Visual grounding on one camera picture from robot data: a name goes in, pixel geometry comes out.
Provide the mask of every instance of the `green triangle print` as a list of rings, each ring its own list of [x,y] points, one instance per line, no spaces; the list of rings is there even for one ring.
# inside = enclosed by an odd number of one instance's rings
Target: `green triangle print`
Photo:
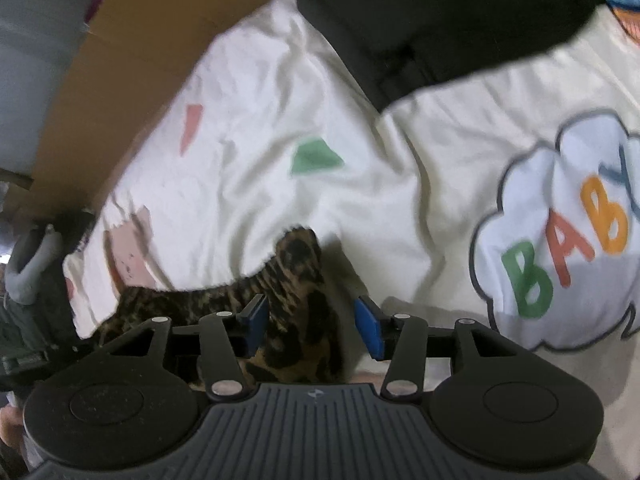
[[[322,139],[308,140],[298,146],[293,156],[291,174],[311,173],[312,171],[330,170],[343,165],[344,161],[326,145]]]

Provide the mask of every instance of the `hand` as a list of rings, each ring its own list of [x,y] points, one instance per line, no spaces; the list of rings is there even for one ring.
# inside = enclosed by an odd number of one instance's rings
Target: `hand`
[[[22,445],[23,432],[22,410],[9,405],[0,408],[0,438],[18,453]]]

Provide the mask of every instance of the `bedding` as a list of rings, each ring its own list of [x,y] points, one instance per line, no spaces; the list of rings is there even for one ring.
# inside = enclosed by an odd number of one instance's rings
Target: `bedding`
[[[473,317],[593,387],[592,464],[640,474],[640,50],[609,9],[568,44],[423,89],[378,114],[295,0],[220,35],[65,260],[79,335],[118,287],[253,274],[292,225],[322,247],[345,367],[382,372],[350,320]],[[447,375],[430,360],[426,386]]]

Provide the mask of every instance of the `wall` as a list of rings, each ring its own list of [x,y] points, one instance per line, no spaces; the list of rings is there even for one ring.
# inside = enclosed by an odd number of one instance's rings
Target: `wall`
[[[0,168],[31,174],[90,0],[0,0]]]

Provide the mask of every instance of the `pink shape print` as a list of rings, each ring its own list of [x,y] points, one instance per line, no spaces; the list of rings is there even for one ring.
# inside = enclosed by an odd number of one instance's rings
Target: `pink shape print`
[[[74,287],[74,283],[69,278],[65,278],[65,282],[66,282],[66,295],[69,298],[69,301],[71,301],[74,298],[76,288]]]
[[[204,107],[202,105],[187,105],[184,131],[182,133],[182,139],[180,140],[180,156],[183,156],[189,149],[189,146],[191,146],[198,131],[198,126],[200,126],[203,110]]]
[[[151,216],[146,207],[133,213],[123,224],[104,232],[104,254],[117,292],[122,293],[128,286],[156,286],[156,280],[146,268],[152,237]]]

